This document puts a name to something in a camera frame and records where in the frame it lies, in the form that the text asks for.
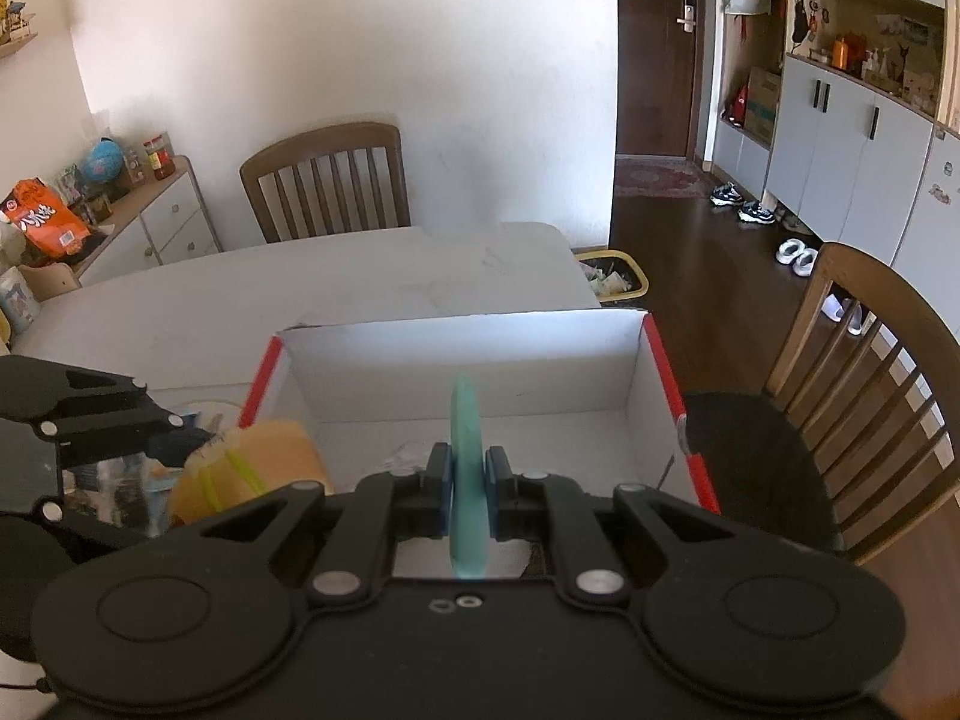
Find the door handle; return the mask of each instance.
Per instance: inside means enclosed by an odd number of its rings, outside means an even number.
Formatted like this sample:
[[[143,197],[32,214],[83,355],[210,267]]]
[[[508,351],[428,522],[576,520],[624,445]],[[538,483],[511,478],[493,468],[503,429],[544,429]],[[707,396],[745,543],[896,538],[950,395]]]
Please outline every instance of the door handle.
[[[683,25],[684,32],[693,32],[693,28],[697,25],[696,5],[697,0],[683,0],[683,17],[677,19],[677,23]]]

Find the orange bag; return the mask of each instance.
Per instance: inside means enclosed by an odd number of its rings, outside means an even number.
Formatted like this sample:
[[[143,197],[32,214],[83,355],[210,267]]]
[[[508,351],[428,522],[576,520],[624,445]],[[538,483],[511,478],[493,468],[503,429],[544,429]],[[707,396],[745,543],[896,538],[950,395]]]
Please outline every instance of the orange bag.
[[[19,181],[4,200],[3,212],[40,251],[55,260],[79,252],[90,234],[39,178]]]

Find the white table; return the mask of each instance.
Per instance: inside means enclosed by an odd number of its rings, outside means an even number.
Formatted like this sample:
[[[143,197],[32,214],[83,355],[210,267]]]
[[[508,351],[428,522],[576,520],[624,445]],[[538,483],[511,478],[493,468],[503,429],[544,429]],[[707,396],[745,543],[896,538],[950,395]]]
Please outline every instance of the white table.
[[[176,396],[235,395],[269,338],[298,322],[592,308],[552,226],[469,235],[418,227],[282,242],[122,276],[43,304],[13,351],[146,381]]]

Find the white cardboard box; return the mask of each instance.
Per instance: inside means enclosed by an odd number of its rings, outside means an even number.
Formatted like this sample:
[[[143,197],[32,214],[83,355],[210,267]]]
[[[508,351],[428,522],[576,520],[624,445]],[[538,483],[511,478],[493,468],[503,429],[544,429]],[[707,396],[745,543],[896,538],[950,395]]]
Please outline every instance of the white cardboard box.
[[[656,325],[633,309],[294,327],[271,341],[240,424],[298,419],[344,493],[403,445],[449,441],[459,372],[476,386],[484,447],[504,447],[515,472],[605,496],[641,482],[716,511],[703,461],[683,451]]]

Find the white shoe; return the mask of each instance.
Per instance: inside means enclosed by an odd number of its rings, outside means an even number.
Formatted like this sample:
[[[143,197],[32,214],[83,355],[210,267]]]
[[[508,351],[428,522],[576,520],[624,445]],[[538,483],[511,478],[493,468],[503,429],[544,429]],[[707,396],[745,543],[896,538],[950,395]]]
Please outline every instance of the white shoe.
[[[831,322],[840,322],[850,304],[850,300],[844,300],[841,304],[834,295],[827,295],[827,299],[824,300],[824,304],[820,307],[820,310]],[[858,336],[863,332],[863,309],[859,305],[857,305],[856,310],[853,312],[853,319],[850,320],[850,327],[847,328],[847,332],[850,333],[851,336]]]
[[[817,261],[817,250],[814,248],[805,248],[800,252],[800,256],[793,261],[793,272],[798,276],[807,278],[813,273],[813,264]]]
[[[806,244],[799,238],[788,238],[776,250],[776,261],[781,265],[790,265],[806,250]]]

